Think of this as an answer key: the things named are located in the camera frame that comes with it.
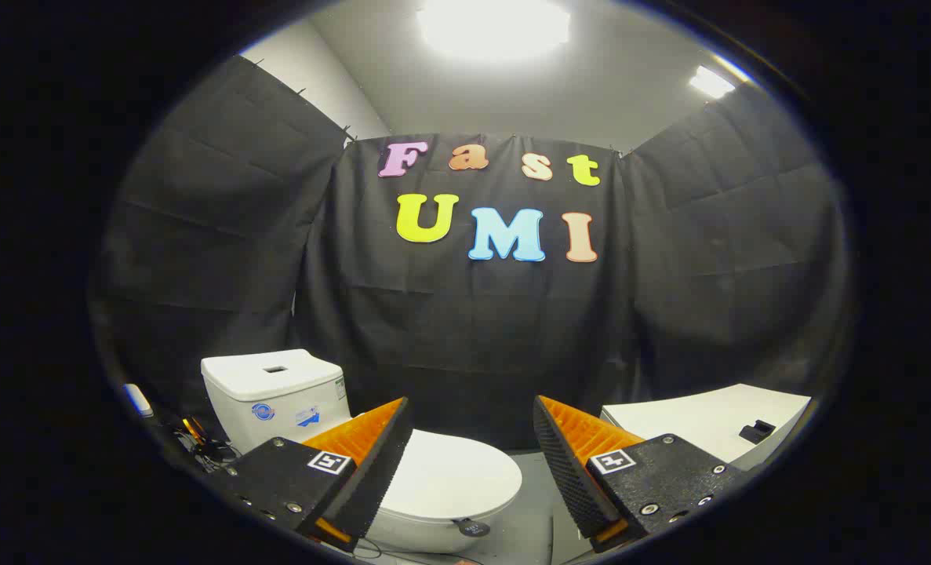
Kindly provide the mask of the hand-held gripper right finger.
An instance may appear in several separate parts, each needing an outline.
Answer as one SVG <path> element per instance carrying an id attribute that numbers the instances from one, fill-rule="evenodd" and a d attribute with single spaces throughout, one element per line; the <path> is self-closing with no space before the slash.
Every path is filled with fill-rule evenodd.
<path id="1" fill-rule="evenodd" d="M 544 395 L 533 401 L 533 429 L 563 504 L 595 553 L 658 535 L 746 479 L 677 434 L 641 439 Z"/>

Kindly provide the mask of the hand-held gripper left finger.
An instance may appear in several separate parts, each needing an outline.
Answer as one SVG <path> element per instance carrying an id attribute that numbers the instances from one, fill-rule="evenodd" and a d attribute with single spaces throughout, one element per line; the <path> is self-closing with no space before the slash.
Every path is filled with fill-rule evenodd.
<path id="1" fill-rule="evenodd" d="M 401 397 L 303 441 L 274 437 L 226 468 L 226 498 L 296 535 L 353 551 L 413 432 Z"/>

